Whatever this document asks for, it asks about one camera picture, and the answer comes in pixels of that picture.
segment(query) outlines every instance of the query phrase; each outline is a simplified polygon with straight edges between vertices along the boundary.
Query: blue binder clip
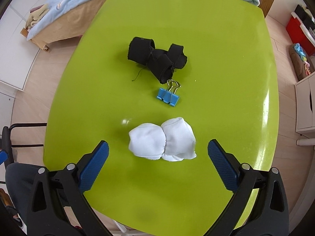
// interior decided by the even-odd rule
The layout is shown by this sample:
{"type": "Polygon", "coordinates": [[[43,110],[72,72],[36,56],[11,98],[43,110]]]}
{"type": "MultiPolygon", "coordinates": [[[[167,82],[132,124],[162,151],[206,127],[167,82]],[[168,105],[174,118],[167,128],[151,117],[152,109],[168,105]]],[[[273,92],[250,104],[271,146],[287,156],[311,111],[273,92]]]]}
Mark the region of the blue binder clip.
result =
{"type": "Polygon", "coordinates": [[[179,82],[174,80],[167,80],[167,90],[160,88],[158,91],[157,99],[162,100],[164,103],[167,103],[171,106],[175,106],[179,100],[179,96],[175,93],[177,89],[181,86],[179,82]]]}

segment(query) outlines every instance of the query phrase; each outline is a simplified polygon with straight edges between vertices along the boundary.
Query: beige towel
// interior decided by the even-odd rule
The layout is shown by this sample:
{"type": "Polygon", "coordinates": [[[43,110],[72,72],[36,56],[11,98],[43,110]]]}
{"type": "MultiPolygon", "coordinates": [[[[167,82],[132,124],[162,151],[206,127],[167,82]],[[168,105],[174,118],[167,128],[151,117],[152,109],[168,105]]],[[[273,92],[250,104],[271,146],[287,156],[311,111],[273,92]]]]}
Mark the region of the beige towel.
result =
{"type": "Polygon", "coordinates": [[[49,11],[48,4],[44,4],[40,9],[33,11],[26,21],[25,28],[31,29],[35,26],[49,11]]]}

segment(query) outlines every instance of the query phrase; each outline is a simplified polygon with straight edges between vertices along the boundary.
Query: pink object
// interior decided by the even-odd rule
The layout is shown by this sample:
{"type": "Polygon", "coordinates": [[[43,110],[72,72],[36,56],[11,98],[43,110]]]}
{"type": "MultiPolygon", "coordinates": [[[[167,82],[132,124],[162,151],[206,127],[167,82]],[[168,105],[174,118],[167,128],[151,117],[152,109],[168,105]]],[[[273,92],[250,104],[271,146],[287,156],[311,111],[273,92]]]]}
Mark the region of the pink object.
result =
{"type": "Polygon", "coordinates": [[[40,5],[40,6],[37,6],[37,7],[35,7],[35,8],[32,8],[32,9],[30,9],[30,13],[32,13],[32,12],[34,12],[34,11],[37,11],[38,9],[40,9],[41,7],[43,7],[44,5],[42,4],[42,5],[40,5]]]}

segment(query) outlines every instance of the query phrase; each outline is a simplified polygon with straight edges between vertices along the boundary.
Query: blue gripper pad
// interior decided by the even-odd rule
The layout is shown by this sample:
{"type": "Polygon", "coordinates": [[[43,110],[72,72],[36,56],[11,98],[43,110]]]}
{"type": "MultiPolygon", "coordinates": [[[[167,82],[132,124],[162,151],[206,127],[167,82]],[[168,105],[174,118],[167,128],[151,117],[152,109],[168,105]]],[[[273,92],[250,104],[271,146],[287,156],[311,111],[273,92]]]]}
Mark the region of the blue gripper pad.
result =
{"type": "Polygon", "coordinates": [[[4,163],[7,159],[8,159],[7,152],[5,152],[4,150],[1,150],[0,151],[0,165],[4,163]]]}
{"type": "Polygon", "coordinates": [[[218,171],[225,188],[235,193],[238,189],[238,175],[228,161],[222,147],[218,146],[214,140],[211,140],[208,144],[208,155],[218,171]]]}
{"type": "Polygon", "coordinates": [[[92,188],[100,170],[102,169],[106,159],[109,155],[109,146],[103,142],[96,150],[89,163],[84,167],[80,173],[79,190],[81,193],[92,188]]]}

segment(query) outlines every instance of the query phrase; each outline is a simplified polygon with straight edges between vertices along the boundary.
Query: pipe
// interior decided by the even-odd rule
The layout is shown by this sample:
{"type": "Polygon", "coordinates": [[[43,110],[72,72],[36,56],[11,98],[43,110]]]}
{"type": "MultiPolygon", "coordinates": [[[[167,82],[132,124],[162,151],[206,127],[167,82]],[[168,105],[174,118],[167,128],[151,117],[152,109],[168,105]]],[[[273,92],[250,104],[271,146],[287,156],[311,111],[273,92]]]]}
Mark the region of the pipe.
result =
{"type": "Polygon", "coordinates": [[[315,138],[300,139],[296,141],[297,145],[315,145],[315,138]]]}

